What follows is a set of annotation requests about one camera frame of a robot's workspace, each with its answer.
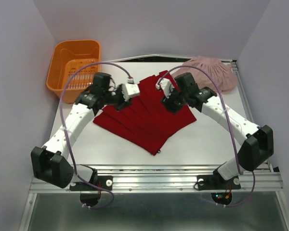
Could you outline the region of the red pleated skirt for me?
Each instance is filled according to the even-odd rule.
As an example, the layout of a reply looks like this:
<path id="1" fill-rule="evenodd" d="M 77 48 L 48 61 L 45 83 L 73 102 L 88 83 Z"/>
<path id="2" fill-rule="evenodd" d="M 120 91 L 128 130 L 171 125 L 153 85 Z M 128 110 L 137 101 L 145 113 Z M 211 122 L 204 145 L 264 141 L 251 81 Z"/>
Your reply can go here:
<path id="1" fill-rule="evenodd" d="M 171 80 L 167 71 L 160 72 L 140 81 L 140 95 L 133 98 L 132 104 L 121 111 L 106 106 L 94 120 L 94 124 L 122 137 L 151 155 L 160 153 L 168 140 L 184 127 L 196 122 L 188 106 L 173 114 L 161 104 L 164 94 L 156 89 L 160 77 Z"/>

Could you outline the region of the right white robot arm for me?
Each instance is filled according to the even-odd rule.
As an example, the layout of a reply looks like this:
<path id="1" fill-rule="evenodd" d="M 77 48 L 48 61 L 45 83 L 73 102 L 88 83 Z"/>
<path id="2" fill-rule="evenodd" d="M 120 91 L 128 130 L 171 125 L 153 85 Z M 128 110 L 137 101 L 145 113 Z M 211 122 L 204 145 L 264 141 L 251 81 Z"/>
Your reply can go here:
<path id="1" fill-rule="evenodd" d="M 195 108 L 227 130 L 231 139 L 241 146 L 234 158 L 219 166 L 212 175 L 214 186 L 224 187 L 232 177 L 253 171 L 273 155 L 274 135 L 268 125 L 260 127 L 248 121 L 209 87 L 200 89 L 191 73 L 179 75 L 175 82 L 164 77 L 156 83 L 156 89 L 164 94 L 161 103 L 168 111 L 176 114 L 186 105 Z"/>

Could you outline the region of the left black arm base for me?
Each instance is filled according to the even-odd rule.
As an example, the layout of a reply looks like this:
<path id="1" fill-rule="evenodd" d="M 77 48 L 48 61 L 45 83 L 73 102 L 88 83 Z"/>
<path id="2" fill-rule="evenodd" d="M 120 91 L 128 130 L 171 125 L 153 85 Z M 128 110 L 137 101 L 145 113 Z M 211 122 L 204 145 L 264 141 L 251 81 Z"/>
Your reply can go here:
<path id="1" fill-rule="evenodd" d="M 113 187 L 113 176 L 111 175 L 98 175 L 94 179 L 89 180 L 89 183 L 95 187 L 103 188 L 106 190 L 112 190 Z M 96 188 L 84 183 L 83 181 L 72 182 L 68 188 L 72 192 L 81 192 L 81 191 L 97 191 Z"/>

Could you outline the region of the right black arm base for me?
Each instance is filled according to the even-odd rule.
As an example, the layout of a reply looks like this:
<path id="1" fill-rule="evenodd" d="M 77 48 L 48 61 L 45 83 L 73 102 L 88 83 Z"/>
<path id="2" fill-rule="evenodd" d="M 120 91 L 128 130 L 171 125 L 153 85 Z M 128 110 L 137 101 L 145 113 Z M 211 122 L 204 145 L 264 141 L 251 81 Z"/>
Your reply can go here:
<path id="1" fill-rule="evenodd" d="M 197 191 L 241 189 L 238 175 L 231 177 L 229 180 L 224 180 L 217 169 L 209 175 L 197 175 L 196 178 L 197 180 L 194 184 L 194 189 Z"/>

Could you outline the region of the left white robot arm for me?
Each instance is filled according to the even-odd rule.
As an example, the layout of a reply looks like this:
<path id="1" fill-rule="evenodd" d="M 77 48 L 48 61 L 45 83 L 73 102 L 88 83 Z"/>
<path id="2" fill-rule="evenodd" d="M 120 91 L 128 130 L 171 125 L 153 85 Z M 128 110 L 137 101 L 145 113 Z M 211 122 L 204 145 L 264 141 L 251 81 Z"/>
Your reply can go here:
<path id="1" fill-rule="evenodd" d="M 61 118 L 61 127 L 42 147 L 33 148 L 30 156 L 35 178 L 59 188 L 65 188 L 72 182 L 81 182 L 88 190 L 101 189 L 95 169 L 90 168 L 81 177 L 76 162 L 70 164 L 67 159 L 74 159 L 72 146 L 101 109 L 112 105 L 121 110 L 129 106 L 133 97 L 140 93 L 132 77 L 128 77 L 126 83 L 119 84 L 114 90 L 110 86 L 112 81 L 110 74 L 96 73 L 92 84 L 75 100 L 67 118 Z"/>

